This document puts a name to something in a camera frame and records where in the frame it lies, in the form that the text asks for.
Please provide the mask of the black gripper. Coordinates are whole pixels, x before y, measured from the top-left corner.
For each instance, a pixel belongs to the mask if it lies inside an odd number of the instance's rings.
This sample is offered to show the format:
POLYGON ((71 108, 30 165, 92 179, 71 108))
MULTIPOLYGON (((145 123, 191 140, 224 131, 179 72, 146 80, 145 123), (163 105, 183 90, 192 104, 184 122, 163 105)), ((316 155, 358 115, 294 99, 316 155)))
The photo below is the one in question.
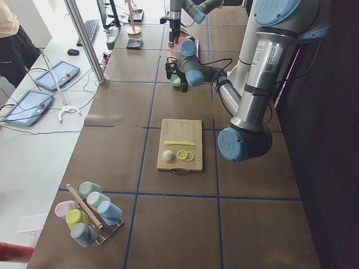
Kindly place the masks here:
MULTIPOLYGON (((178 44, 180 36, 180 19, 169 19, 169 26, 171 31, 169 32, 169 46, 173 47, 175 44, 178 44)), ((181 92, 187 92, 188 83, 186 80, 181 80, 181 92)))

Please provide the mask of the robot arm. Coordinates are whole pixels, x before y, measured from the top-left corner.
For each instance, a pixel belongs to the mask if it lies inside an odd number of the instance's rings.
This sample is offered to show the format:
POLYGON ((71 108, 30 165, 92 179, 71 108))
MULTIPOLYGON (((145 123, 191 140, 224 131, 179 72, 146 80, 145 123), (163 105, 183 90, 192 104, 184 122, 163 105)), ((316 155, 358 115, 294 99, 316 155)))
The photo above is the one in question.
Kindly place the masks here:
POLYGON ((170 0, 169 1, 169 16, 166 18, 169 21, 171 28, 169 32, 170 47, 174 47, 178 43, 181 28, 181 13, 184 10, 196 24, 201 24, 206 15, 215 8, 224 5, 224 1, 203 1, 196 4, 191 0, 170 0))
POLYGON ((288 48, 325 38, 332 5, 332 1, 253 1, 238 63, 230 74, 201 63, 193 41, 181 44, 177 65, 181 79, 192 87, 213 84, 231 115, 229 127, 218 136, 227 160, 244 161, 269 151, 272 136, 263 117, 288 48))

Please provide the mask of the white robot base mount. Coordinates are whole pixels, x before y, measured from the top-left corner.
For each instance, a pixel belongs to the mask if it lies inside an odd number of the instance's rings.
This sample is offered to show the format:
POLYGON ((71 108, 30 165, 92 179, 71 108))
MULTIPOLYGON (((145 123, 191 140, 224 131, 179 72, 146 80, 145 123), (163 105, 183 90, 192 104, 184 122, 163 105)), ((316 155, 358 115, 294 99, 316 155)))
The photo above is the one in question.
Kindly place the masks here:
POLYGON ((237 76, 237 67, 238 65, 235 65, 231 71, 229 71, 227 73, 227 78, 234 83, 236 81, 236 76, 237 76))

